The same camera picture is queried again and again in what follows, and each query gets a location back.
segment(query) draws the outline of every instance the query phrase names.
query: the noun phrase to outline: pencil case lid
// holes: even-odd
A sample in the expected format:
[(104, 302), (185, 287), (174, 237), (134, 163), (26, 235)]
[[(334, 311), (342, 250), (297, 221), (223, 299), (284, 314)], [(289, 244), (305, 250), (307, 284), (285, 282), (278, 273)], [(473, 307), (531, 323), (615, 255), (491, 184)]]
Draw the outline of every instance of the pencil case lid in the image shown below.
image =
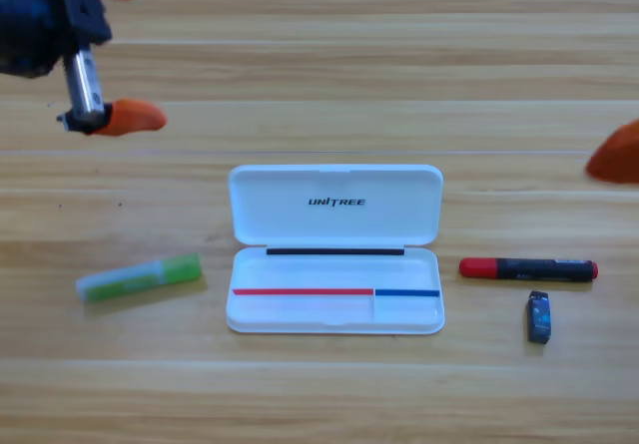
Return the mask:
[(245, 244), (384, 247), (435, 240), (443, 189), (429, 165), (266, 165), (229, 178)]

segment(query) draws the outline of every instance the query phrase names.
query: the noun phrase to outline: blue line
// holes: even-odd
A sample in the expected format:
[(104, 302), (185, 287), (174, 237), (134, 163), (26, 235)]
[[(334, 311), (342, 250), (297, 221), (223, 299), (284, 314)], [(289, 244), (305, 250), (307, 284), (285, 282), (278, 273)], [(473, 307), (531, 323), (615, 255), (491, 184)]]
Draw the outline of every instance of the blue line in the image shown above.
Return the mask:
[(441, 293), (436, 289), (376, 289), (375, 296), (421, 296), (439, 297)]

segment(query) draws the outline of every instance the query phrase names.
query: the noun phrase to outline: unitree logo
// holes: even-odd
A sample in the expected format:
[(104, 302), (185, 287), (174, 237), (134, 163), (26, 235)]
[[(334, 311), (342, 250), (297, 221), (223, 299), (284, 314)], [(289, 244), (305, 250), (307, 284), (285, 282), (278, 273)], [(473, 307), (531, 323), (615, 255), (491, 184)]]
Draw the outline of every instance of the unitree logo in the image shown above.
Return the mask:
[(366, 200), (340, 200), (333, 198), (326, 198), (325, 200), (309, 200), (309, 205), (324, 205), (326, 207), (335, 206), (338, 207), (363, 207), (366, 204)]

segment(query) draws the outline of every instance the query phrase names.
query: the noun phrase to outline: red line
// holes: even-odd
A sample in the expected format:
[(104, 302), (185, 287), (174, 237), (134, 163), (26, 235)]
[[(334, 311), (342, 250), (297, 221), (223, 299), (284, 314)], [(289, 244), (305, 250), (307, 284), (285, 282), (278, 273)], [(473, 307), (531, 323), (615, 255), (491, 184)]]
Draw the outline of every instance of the red line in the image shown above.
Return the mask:
[(295, 295), (295, 296), (303, 296), (303, 295), (324, 295), (324, 296), (330, 296), (330, 295), (365, 295), (365, 296), (372, 296), (373, 291), (372, 289), (367, 289), (367, 288), (353, 288), (353, 289), (348, 289), (348, 288), (334, 288), (334, 289), (330, 289), (330, 288), (293, 288), (293, 287), (289, 287), (289, 288), (239, 288), (239, 289), (234, 289), (233, 290), (234, 294), (240, 294), (240, 295), (269, 295), (269, 296), (273, 296), (273, 295), (281, 295), (281, 296), (285, 296), (285, 295)]

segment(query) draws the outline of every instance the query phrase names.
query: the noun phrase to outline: black eraser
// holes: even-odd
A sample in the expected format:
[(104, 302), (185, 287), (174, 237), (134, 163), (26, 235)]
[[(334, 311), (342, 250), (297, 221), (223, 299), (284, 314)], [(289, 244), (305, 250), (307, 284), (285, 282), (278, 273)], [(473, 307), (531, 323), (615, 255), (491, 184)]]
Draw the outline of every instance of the black eraser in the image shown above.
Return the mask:
[(532, 291), (528, 296), (528, 340), (545, 344), (550, 339), (550, 330), (548, 293)]

